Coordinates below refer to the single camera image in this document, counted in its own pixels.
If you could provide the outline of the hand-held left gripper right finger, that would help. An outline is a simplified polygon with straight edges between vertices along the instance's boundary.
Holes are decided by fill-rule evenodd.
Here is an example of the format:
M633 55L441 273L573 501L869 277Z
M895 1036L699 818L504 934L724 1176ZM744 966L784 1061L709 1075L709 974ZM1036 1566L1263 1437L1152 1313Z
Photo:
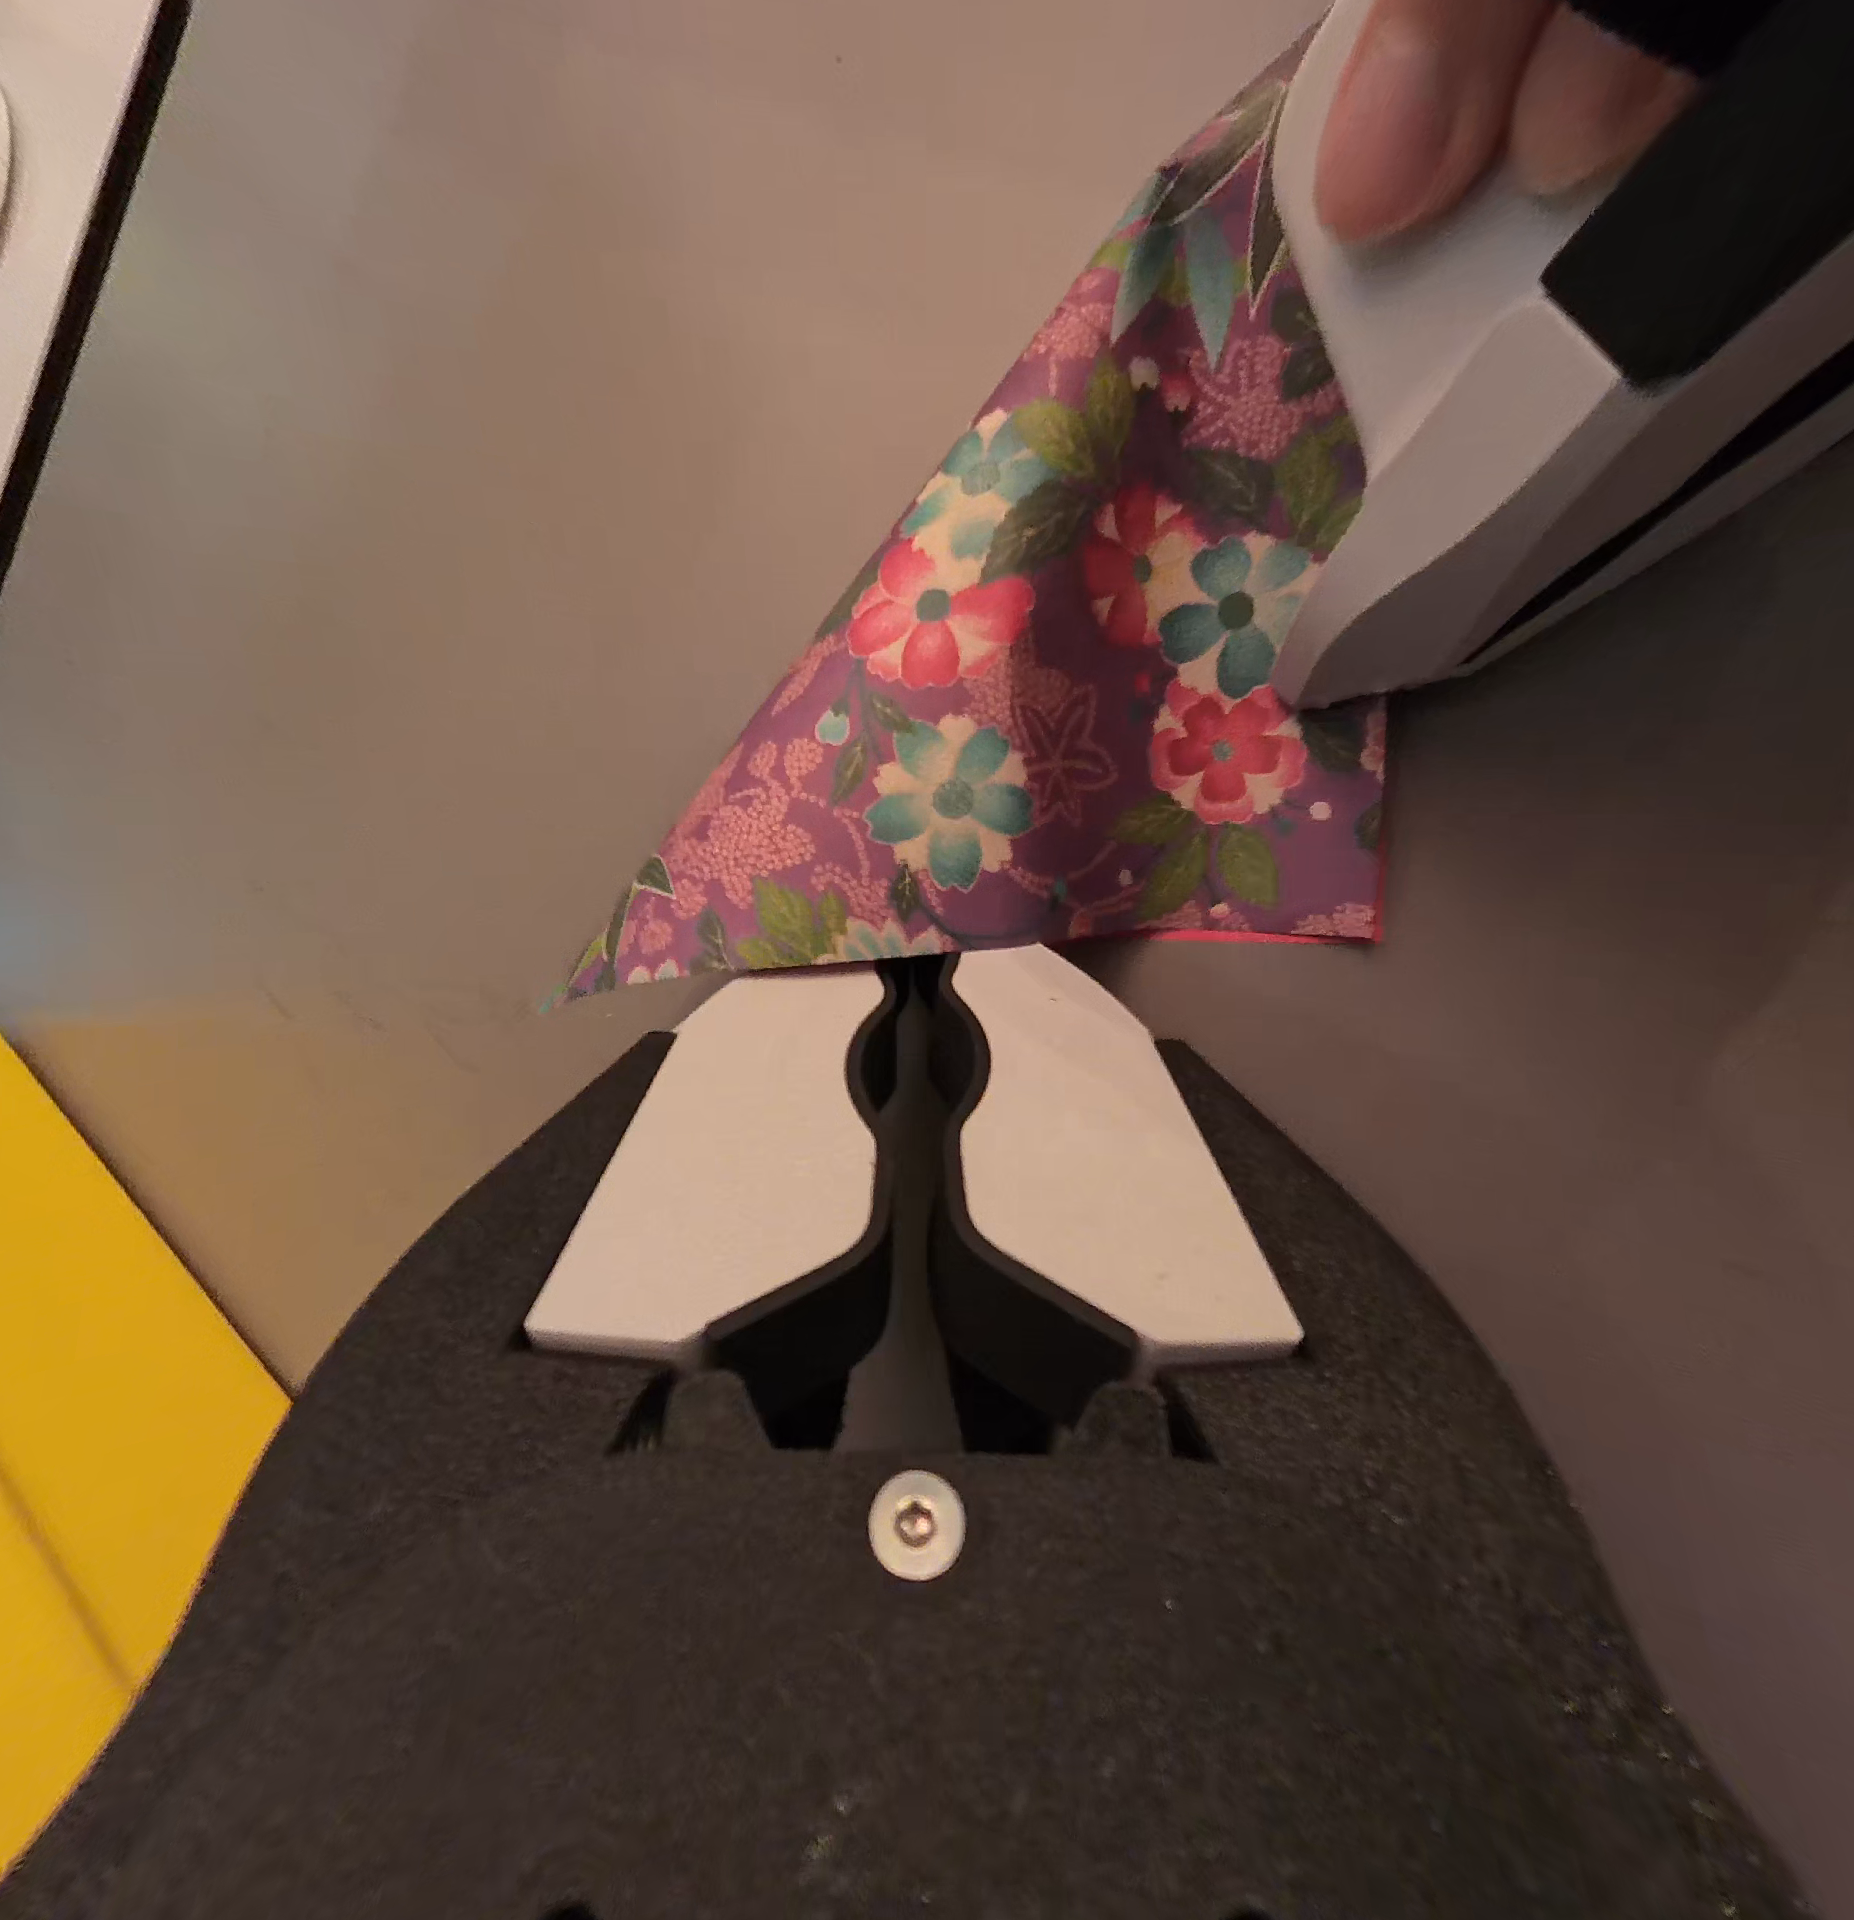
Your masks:
M1048 946L944 960L929 1296L966 1449L1048 1449L1111 1382L1306 1329L1154 1036Z

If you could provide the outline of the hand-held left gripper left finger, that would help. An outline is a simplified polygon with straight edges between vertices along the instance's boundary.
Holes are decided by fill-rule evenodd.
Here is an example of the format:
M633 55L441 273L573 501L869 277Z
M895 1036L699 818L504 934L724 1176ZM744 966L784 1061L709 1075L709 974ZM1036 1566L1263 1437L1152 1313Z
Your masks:
M905 974L744 974L687 1016L520 1335L740 1377L768 1442L843 1449L889 1333Z

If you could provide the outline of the red floral origami paper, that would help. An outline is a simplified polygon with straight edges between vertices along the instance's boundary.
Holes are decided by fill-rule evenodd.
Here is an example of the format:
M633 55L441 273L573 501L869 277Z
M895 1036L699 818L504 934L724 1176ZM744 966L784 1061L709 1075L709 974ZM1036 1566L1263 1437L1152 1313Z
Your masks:
M1388 704L1274 685L1365 501L1274 175L1306 47L1140 180L553 1001L1087 934L1381 939Z

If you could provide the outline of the person's right hand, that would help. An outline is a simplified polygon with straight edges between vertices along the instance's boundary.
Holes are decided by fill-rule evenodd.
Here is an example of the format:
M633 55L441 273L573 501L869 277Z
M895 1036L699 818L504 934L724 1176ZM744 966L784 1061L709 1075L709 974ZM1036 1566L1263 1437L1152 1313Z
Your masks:
M1571 2L1386 0L1322 122L1313 205L1365 247L1433 225L1502 164L1567 202L1620 175L1697 92Z

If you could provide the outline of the yellow plastic bin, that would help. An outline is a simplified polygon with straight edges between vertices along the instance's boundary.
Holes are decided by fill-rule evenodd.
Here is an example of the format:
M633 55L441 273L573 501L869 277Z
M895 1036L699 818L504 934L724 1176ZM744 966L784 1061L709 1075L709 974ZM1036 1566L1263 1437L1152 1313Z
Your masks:
M283 1413L0 1036L0 1879L167 1653Z

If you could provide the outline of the brown board document stand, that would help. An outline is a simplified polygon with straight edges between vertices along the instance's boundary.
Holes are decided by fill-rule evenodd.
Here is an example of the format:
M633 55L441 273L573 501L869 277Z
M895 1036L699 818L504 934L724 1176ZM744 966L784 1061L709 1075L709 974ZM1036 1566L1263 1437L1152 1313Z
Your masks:
M0 501L148 75L153 19L153 0L0 0Z

